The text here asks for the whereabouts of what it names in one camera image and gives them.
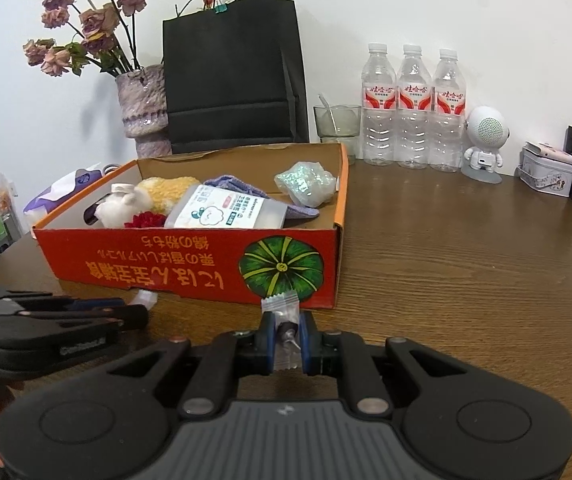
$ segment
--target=gray ridged panel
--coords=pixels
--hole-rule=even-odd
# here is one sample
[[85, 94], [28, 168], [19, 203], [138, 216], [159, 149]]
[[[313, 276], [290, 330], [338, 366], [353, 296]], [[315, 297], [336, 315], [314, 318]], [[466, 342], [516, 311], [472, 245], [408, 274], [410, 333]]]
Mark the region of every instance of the gray ridged panel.
[[244, 402], [185, 424], [133, 480], [441, 480], [392, 428], [349, 416], [341, 402]]

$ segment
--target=wood grain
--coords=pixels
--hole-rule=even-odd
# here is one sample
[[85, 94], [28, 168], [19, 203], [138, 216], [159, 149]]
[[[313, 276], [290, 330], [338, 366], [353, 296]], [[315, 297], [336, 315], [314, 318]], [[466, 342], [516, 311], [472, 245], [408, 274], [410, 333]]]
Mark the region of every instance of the wood grain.
[[[133, 292], [59, 282], [23, 238], [0, 258], [0, 285], [82, 298]], [[161, 294], [149, 333], [196, 344], [256, 326], [257, 305]], [[322, 328], [368, 342], [405, 335], [537, 388], [572, 412], [572, 202], [505, 177], [499, 186], [432, 170], [351, 169], [337, 308]], [[327, 381], [254, 380], [246, 396], [328, 392]], [[572, 458], [565, 480], [572, 480]]]

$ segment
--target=yellow plush toy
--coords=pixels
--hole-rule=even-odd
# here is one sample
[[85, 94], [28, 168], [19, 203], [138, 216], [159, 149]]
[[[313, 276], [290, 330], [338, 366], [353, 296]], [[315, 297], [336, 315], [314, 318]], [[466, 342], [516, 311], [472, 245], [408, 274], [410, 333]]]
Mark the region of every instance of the yellow plush toy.
[[184, 196], [186, 190], [193, 184], [201, 184], [192, 176], [181, 176], [179, 178], [160, 178], [153, 176], [142, 180], [137, 184], [138, 189], [143, 189], [148, 193], [153, 206], [151, 211], [156, 214], [168, 215], [173, 206], [181, 197]]

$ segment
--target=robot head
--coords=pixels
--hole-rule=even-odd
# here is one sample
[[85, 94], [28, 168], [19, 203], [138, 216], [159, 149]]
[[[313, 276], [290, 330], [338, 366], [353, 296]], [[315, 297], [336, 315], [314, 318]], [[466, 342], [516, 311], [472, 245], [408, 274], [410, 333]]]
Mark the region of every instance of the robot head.
[[499, 150], [510, 137], [503, 115], [489, 106], [477, 107], [470, 113], [466, 130], [470, 141], [482, 150]]

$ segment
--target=vase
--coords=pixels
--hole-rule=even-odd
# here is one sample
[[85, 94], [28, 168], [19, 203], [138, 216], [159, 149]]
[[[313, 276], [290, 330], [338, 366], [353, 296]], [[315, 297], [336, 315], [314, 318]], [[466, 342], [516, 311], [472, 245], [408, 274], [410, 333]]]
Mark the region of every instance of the vase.
[[138, 157], [171, 155], [163, 64], [121, 74], [115, 83], [124, 133], [135, 139]]

